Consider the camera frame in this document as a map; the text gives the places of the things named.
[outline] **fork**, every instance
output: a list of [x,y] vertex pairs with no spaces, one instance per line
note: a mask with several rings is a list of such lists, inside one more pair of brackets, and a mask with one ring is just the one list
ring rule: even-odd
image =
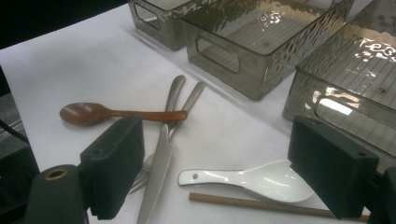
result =
[[[186,103],[183,105],[182,110],[189,111],[191,110],[192,106],[194,105],[195,101],[198,99],[199,95],[203,91],[205,87],[204,82],[198,82],[194,89],[192,90],[189,98],[187,99]],[[169,138],[173,135],[175,129],[180,125],[181,122],[173,122],[169,123]],[[142,189],[146,186],[147,181],[149,179],[149,171],[151,168],[152,160],[154,158],[154,154],[150,155],[143,163],[142,170],[137,174],[134,183],[131,186],[131,190],[129,194],[133,194],[138,190]]]
[[145,160],[145,162],[143,162],[142,170],[139,172],[139,174],[137,174],[136,178],[134,179],[134,183],[132,184],[129,194],[133,194],[146,186],[149,179],[149,170],[151,168],[152,159],[154,159],[154,154],[151,154]]

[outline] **white ceramic spoon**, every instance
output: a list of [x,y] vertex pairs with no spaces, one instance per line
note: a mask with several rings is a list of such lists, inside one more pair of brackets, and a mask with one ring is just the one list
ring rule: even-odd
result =
[[311,197],[314,191],[290,165],[290,161],[283,160],[246,171],[187,170],[180,173],[178,184],[236,185],[282,203],[297,203]]

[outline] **gray plastic basket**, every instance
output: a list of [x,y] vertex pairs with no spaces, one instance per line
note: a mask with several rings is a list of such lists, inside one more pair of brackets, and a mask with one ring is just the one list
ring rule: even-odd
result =
[[129,0],[134,26],[171,50],[186,45],[181,18],[215,0]]
[[187,14],[189,61],[260,100],[338,31],[353,0],[223,0]]
[[396,22],[394,1],[374,1],[297,66],[284,108],[329,122],[396,165]]

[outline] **cutlery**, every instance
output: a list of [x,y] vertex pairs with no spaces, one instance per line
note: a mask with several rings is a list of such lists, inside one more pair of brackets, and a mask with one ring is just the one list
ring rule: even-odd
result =
[[[223,204],[230,206],[256,208],[256,209],[269,210],[275,212],[293,213],[293,214],[308,215],[315,217],[335,218],[332,212],[329,210],[301,207],[301,206],[295,206],[295,205],[289,205],[283,203],[258,202],[258,201],[251,201],[245,199],[236,199],[236,198],[201,194],[201,193],[190,193],[189,199],[190,201],[193,202],[216,203],[216,204]],[[362,215],[361,217],[358,218],[348,218],[348,219],[366,223],[369,220],[369,216]]]
[[297,203],[311,197],[314,191],[290,165],[290,161],[282,160],[246,171],[187,170],[180,173],[178,184],[229,184],[282,203]]
[[111,110],[96,103],[74,103],[63,107],[59,113],[61,118],[74,125],[85,126],[97,123],[109,117],[127,117],[141,115],[143,119],[153,121],[177,121],[187,118],[187,111],[143,112]]
[[[183,76],[178,76],[174,79],[171,90],[169,91],[165,111],[172,111],[174,109],[178,92],[184,82],[184,79],[185,78]],[[203,82],[197,83],[191,92],[190,97],[183,105],[183,110],[188,111],[191,109],[193,103],[204,89],[204,86],[205,84]],[[146,185],[145,194],[143,196],[139,216],[137,218],[137,224],[149,222],[149,217],[151,216],[158,197],[160,196],[163,182],[166,178],[166,173],[172,157],[173,149],[169,143],[169,138],[177,127],[177,123],[164,123],[161,127],[160,137],[154,153],[153,163],[149,171],[148,183]]]
[[149,171],[151,169],[152,159],[154,159],[154,154],[150,155],[143,162],[142,170],[139,172],[139,174],[137,174],[136,178],[134,179],[134,183],[131,186],[129,194],[133,194],[146,186],[149,179]]

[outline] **chopstick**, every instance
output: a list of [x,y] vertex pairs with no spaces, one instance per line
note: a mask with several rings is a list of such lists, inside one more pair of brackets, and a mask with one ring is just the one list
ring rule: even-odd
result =
[[[331,211],[323,210],[318,208],[308,208],[308,207],[300,207],[295,205],[283,204],[283,203],[268,203],[268,202],[258,202],[251,201],[245,199],[236,199],[208,194],[200,194],[200,193],[190,193],[189,197],[190,201],[201,202],[201,203],[216,203],[222,205],[230,205],[230,206],[238,206],[238,207],[247,207],[247,208],[256,208],[262,210],[270,210],[275,212],[285,212],[285,213],[293,213],[293,214],[301,214],[301,215],[309,215],[315,217],[334,217]],[[369,216],[362,215],[358,218],[348,218],[349,220],[367,222]]]

